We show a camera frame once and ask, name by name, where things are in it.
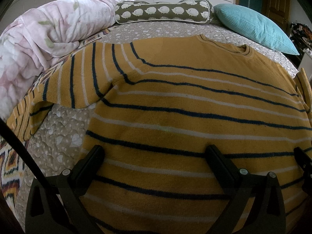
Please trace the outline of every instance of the headboard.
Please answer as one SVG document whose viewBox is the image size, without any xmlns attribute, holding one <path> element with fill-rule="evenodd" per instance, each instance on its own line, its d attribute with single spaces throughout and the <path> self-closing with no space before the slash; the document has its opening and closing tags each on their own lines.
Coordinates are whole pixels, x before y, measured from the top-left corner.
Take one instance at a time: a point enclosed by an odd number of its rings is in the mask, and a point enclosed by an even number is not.
<svg viewBox="0 0 312 234">
<path fill-rule="evenodd" d="M 12 23 L 18 16 L 31 8 L 38 8 L 41 5 L 55 0 L 16 0 L 7 9 L 3 18 L 0 21 L 0 34 L 4 29 Z"/>
</svg>

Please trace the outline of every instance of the clothing pile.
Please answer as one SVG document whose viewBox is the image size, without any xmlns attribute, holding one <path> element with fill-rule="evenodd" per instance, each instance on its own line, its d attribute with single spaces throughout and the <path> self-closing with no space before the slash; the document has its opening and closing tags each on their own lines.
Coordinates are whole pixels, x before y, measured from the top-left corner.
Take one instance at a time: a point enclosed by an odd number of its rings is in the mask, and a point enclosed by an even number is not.
<svg viewBox="0 0 312 234">
<path fill-rule="evenodd" d="M 304 49 L 312 50 L 312 31 L 308 26 L 300 23 L 292 23 L 290 27 L 292 27 L 290 39 L 300 53 L 299 58 L 302 60 Z"/>
</svg>

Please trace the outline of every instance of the pillow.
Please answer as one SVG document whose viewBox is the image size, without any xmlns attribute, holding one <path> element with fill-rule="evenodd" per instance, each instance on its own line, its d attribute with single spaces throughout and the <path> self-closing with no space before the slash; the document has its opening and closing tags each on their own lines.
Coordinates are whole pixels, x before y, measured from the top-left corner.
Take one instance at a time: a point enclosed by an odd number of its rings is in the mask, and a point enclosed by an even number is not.
<svg viewBox="0 0 312 234">
<path fill-rule="evenodd" d="M 118 24 L 137 21 L 175 20 L 192 23 L 210 23 L 213 19 L 213 7 L 207 0 L 183 0 L 178 3 L 147 3 L 125 1 L 115 7 L 115 19 Z"/>
<path fill-rule="evenodd" d="M 218 4 L 213 8 L 219 20 L 231 30 L 262 46 L 287 54 L 299 55 L 283 30 L 259 12 L 235 4 Z"/>
</svg>

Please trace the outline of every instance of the metal bolt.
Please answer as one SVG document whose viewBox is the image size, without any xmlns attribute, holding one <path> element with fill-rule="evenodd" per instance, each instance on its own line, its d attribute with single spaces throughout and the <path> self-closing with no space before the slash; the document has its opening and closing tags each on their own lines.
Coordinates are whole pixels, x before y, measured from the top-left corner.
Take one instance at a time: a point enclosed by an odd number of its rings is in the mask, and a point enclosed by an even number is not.
<svg viewBox="0 0 312 234">
<path fill-rule="evenodd" d="M 65 170 L 62 171 L 62 174 L 63 174 L 64 176 L 67 176 L 67 175 L 69 175 L 70 173 L 71 173 L 71 170 L 70 170 L 70 169 L 65 169 Z"/>
<path fill-rule="evenodd" d="M 269 175 L 271 178 L 276 178 L 276 174 L 274 172 L 270 172 Z"/>
<path fill-rule="evenodd" d="M 247 173 L 248 173 L 248 171 L 247 171 L 246 169 L 244 169 L 244 168 L 241 168 L 241 169 L 239 170 L 239 172 L 240 172 L 242 175 L 247 175 Z"/>
</svg>

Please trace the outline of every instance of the striped sweater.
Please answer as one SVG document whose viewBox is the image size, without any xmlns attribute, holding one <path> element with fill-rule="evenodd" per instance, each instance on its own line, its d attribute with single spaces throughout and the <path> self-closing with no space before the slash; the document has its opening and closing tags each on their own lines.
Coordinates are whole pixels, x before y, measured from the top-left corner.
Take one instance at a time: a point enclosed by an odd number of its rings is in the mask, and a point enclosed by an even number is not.
<svg viewBox="0 0 312 234">
<path fill-rule="evenodd" d="M 306 201 L 293 149 L 312 156 L 311 97 L 304 71 L 292 79 L 247 45 L 203 35 L 96 42 L 30 92 L 7 124 L 26 140 L 53 103 L 96 102 L 81 157 L 95 144 L 106 155 L 81 201 L 105 233 L 207 232 L 228 202 L 204 159 L 210 144 L 238 168 L 277 174 L 289 230 Z"/>
</svg>

